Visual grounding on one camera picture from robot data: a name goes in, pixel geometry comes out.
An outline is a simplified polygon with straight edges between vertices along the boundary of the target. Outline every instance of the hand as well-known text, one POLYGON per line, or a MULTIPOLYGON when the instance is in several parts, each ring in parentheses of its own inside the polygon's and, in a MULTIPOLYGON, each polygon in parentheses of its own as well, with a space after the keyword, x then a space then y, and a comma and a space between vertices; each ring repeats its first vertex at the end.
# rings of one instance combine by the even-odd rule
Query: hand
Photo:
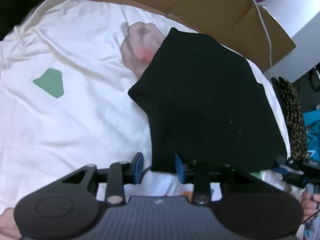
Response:
POLYGON ((301 206, 303 208, 303 221, 315 214, 317 210, 317 205, 320 203, 320 194, 311 195, 308 191, 302 193, 301 206))
POLYGON ((0 240, 18 240, 20 238, 21 234, 13 218, 13 208, 7 208, 0 215, 0 240))

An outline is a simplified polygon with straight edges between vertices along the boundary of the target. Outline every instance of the bed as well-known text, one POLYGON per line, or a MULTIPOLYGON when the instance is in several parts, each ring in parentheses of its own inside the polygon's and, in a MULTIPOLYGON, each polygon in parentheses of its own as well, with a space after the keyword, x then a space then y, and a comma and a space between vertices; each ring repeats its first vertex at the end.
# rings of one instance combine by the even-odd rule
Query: bed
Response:
MULTIPOLYGON (((107 168, 142 152, 145 168, 151 165, 148 118, 127 94, 137 77, 121 49, 135 23, 154 24, 164 37, 171 27, 195 32, 131 6, 45 0, 0 41, 0 213, 88 163, 107 168)), ((289 156, 288 132, 272 85, 249 64, 264 86, 289 156)), ((263 171, 261 176, 284 189, 279 175, 263 171)), ((101 185, 98 199, 104 190, 101 185)), ((175 175, 151 171, 141 185, 125 186, 126 197, 190 190, 192 185, 180 184, 175 175)), ((220 198, 219 184, 213 183, 212 199, 220 198)))

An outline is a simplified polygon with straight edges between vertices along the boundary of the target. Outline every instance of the finger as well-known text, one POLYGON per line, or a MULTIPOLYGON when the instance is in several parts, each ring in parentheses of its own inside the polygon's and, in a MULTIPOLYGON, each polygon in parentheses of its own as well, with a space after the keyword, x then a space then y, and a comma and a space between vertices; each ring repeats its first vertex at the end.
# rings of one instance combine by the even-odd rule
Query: finger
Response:
POLYGON ((318 211, 318 210, 316 210, 316 209, 304 209, 304 210, 303 210, 303 214, 304 214, 305 216, 312 216, 312 215, 314 215, 317 211, 318 211))
POLYGON ((301 206, 303 207, 303 209, 316 209, 317 203, 311 200, 302 200, 301 206))
POLYGON ((305 191, 302 193, 302 199, 310 199, 310 198, 311 198, 310 193, 305 190, 305 191))
POLYGON ((316 202, 320 202, 320 194, 314 194, 313 195, 313 200, 316 202))

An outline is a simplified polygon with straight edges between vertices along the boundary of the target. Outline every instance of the white cable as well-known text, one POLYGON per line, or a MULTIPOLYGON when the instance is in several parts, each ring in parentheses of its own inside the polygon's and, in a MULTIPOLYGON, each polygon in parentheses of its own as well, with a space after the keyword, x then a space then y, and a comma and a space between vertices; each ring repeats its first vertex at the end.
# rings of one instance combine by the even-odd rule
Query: white cable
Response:
POLYGON ((274 70, 273 70, 273 65, 272 65, 272 44, 271 44, 271 40, 270 40, 268 31, 267 31, 266 25, 264 24, 264 21, 263 21, 263 19, 262 19, 261 12, 260 12, 260 9, 259 9, 259 7, 258 7, 258 4, 257 4, 256 0, 252 0, 252 1, 253 1, 254 5, 255 5, 255 7, 256 7, 256 10, 257 10, 258 15, 259 15, 259 18, 260 18, 260 22, 261 22, 261 24, 262 24, 262 27, 263 27, 264 32, 266 33, 266 36, 267 36, 267 39, 268 39, 268 43, 269 43, 269 63, 270 63, 270 68, 271 68, 273 77, 276 78, 275 72, 274 72, 274 70))

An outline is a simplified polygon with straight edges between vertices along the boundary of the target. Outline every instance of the screw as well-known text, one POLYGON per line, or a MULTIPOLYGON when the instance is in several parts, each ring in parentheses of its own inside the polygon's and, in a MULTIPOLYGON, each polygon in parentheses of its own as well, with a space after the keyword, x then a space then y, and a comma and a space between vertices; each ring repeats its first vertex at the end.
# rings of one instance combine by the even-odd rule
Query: screw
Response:
POLYGON ((112 195, 110 197, 107 198, 107 201, 110 204, 119 204, 123 201, 123 198, 121 196, 118 195, 112 195))
POLYGON ((196 196, 193 201, 198 205, 205 205, 210 202, 210 199, 205 195, 199 195, 199 196, 196 196))

